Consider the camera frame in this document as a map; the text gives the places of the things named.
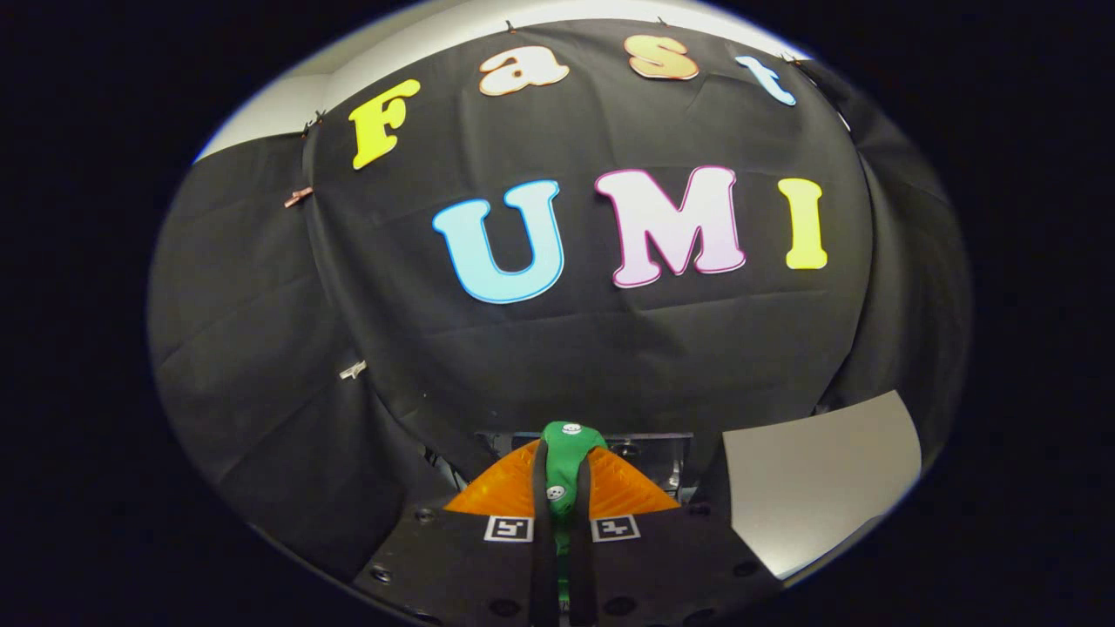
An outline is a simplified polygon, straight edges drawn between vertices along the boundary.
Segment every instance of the screw hole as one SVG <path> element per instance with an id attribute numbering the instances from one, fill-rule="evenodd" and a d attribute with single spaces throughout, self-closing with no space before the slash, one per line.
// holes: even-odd
<path id="1" fill-rule="evenodd" d="M 604 611 L 611 616 L 627 616 L 634 610 L 634 606 L 631 597 L 615 597 L 604 604 Z"/>
<path id="2" fill-rule="evenodd" d="M 716 614 L 716 610 L 710 607 L 697 610 L 687 616 L 686 619 L 681 621 L 681 627 L 694 627 L 695 625 L 704 625 L 709 618 L 712 618 L 714 614 Z"/>
<path id="3" fill-rule="evenodd" d="M 375 577 L 376 580 L 379 581 L 379 582 L 381 582 L 381 583 L 390 583 L 391 582 L 391 571 L 387 570 L 386 568 L 384 568 L 381 566 L 374 566 L 374 567 L 371 567 L 371 571 L 370 572 L 371 572 L 371 576 Z"/>
<path id="4" fill-rule="evenodd" d="M 759 565 L 753 561 L 745 561 L 744 563 L 737 563 L 736 568 L 731 569 L 733 575 L 736 577 L 750 577 L 759 570 Z"/>
<path id="5" fill-rule="evenodd" d="M 624 460 L 634 460 L 639 457 L 639 447 L 629 442 L 623 442 L 612 446 L 612 452 Z"/>
<path id="6" fill-rule="evenodd" d="M 492 614 L 496 616 L 502 616 L 504 618 L 507 618 L 518 614 L 518 610 L 522 608 L 518 606 L 518 604 L 516 604 L 511 599 L 496 599 L 492 601 L 492 605 L 488 606 L 488 609 L 491 609 Z"/>

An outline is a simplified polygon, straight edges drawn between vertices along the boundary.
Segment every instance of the letter m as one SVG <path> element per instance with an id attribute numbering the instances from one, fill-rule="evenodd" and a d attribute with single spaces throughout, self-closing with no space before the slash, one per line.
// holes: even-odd
<path id="1" fill-rule="evenodd" d="M 747 257 L 736 239 L 735 183 L 735 172 L 726 167 L 698 167 L 689 175 L 678 209 L 642 170 L 619 170 L 597 179 L 597 191 L 615 208 L 620 231 L 623 261 L 612 282 L 637 288 L 658 280 L 662 271 L 650 259 L 651 242 L 676 276 L 686 271 L 698 237 L 701 251 L 694 263 L 698 272 L 715 274 L 741 267 Z"/>

